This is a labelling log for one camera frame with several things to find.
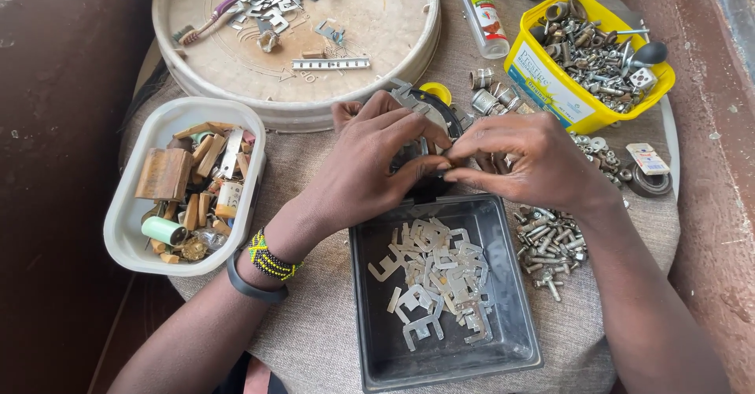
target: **hand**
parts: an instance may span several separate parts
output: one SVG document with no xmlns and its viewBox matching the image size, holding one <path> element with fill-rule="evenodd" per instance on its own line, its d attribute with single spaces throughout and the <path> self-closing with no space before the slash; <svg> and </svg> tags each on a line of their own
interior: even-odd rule
<svg viewBox="0 0 755 394">
<path fill-rule="evenodd" d="M 336 103 L 332 112 L 340 137 L 300 195 L 317 207 L 317 218 L 331 233 L 398 206 L 421 177 L 449 167 L 446 158 L 425 155 L 390 174 L 391 159 L 406 142 L 424 136 L 428 145 L 447 149 L 451 140 L 443 128 L 423 115 L 401 108 L 388 92 L 375 93 L 364 106 Z"/>
<path fill-rule="evenodd" d="M 503 160 L 506 154 L 516 157 L 510 173 Z M 621 201 L 618 189 L 585 158 L 550 112 L 478 120 L 446 153 L 449 160 L 472 155 L 484 171 L 452 169 L 446 173 L 447 182 L 574 215 Z"/>
</svg>

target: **burlap cloth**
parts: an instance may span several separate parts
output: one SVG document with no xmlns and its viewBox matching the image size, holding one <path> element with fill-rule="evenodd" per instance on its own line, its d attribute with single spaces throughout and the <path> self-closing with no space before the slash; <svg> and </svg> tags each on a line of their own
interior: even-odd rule
<svg viewBox="0 0 755 394">
<path fill-rule="evenodd" d="M 618 0 L 599 1 L 609 9 L 625 9 Z M 461 17 L 458 0 L 441 2 L 441 40 L 422 82 L 444 83 L 455 101 L 467 106 L 471 97 L 468 71 L 493 66 L 503 73 L 501 62 L 480 58 L 467 23 Z M 526 0 L 497 2 L 506 33 L 513 40 L 519 31 L 519 16 L 532 3 Z M 511 83 L 508 77 L 499 78 Z M 137 111 L 125 134 L 122 163 L 149 114 L 166 101 L 184 96 L 169 78 L 163 89 Z M 606 128 L 596 136 L 605 137 L 625 164 L 629 156 L 624 147 L 632 142 L 650 143 L 667 163 L 670 162 L 657 107 L 619 129 Z M 253 232 L 304 189 L 334 143 L 333 132 L 268 134 L 265 146 L 268 161 L 252 222 Z M 453 193 L 465 192 L 471 191 L 457 187 Z M 629 189 L 624 189 L 624 196 L 631 204 L 629 213 L 640 235 L 660 267 L 668 272 L 680 233 L 674 197 L 649 200 Z M 509 213 L 514 208 L 508 203 L 506 207 Z M 188 300 L 220 270 L 194 278 L 170 279 Z M 562 302 L 556 303 L 548 290 L 535 290 L 529 278 L 525 278 L 544 368 L 402 392 L 608 392 L 616 373 L 603 333 L 598 290 L 590 265 L 562 280 L 565 281 L 560 289 Z M 347 231 L 341 231 L 309 254 L 306 265 L 288 283 L 291 292 L 288 300 L 270 309 L 250 342 L 249 351 L 266 363 L 292 394 L 362 392 L 353 283 Z"/>
</svg>

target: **black wristband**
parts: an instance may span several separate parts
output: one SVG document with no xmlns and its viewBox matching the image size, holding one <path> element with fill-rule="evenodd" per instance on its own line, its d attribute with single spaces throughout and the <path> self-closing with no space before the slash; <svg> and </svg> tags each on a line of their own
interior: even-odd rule
<svg viewBox="0 0 755 394">
<path fill-rule="evenodd" d="M 243 279 L 241 279 L 239 272 L 236 271 L 236 259 L 239 258 L 239 253 L 241 253 L 242 250 L 244 250 L 244 248 L 236 250 L 233 254 L 231 254 L 230 257 L 228 257 L 228 260 L 226 261 L 226 267 L 228 268 L 228 278 L 231 280 L 231 285 L 233 285 L 233 287 L 236 288 L 238 292 L 241 292 L 246 296 L 251 296 L 252 298 L 262 300 L 264 302 L 278 303 L 285 300 L 286 297 L 288 297 L 288 288 L 286 287 L 286 285 L 283 285 L 278 291 L 267 292 L 257 289 L 256 287 L 251 286 L 250 284 L 244 282 Z"/>
</svg>

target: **yellow and black beaded bracelet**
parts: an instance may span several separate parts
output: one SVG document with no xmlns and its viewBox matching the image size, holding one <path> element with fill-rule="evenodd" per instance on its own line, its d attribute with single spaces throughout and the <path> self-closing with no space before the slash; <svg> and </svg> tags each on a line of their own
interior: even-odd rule
<svg viewBox="0 0 755 394">
<path fill-rule="evenodd" d="M 270 251 L 267 249 L 267 243 L 265 242 L 264 227 L 262 227 L 260 231 L 249 240 L 249 257 L 251 262 L 260 270 L 260 272 L 280 281 L 285 281 L 293 276 L 297 269 L 303 264 L 284 263 L 278 257 L 270 254 Z"/>
</svg>

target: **yellow plastic container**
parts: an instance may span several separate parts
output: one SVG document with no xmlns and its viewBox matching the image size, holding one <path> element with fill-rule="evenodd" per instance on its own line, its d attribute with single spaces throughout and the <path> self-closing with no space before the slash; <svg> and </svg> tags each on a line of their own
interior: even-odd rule
<svg viewBox="0 0 755 394">
<path fill-rule="evenodd" d="M 658 79 L 656 86 L 627 114 L 611 110 L 592 96 L 561 70 L 529 32 L 530 28 L 538 24 L 538 18 L 545 15 L 545 9 L 558 1 L 567 0 L 547 0 L 522 15 L 519 36 L 506 57 L 504 70 L 543 110 L 549 110 L 557 116 L 564 128 L 579 134 L 589 134 L 618 120 L 632 120 L 655 105 L 671 89 L 676 75 L 670 65 L 661 62 L 651 68 Z M 632 29 L 595 0 L 579 1 L 587 10 L 589 21 L 602 21 L 599 26 L 601 30 L 608 32 Z M 623 42 L 626 38 L 627 34 L 620 35 L 617 42 Z M 632 37 L 634 50 L 646 43 L 641 36 Z"/>
</svg>

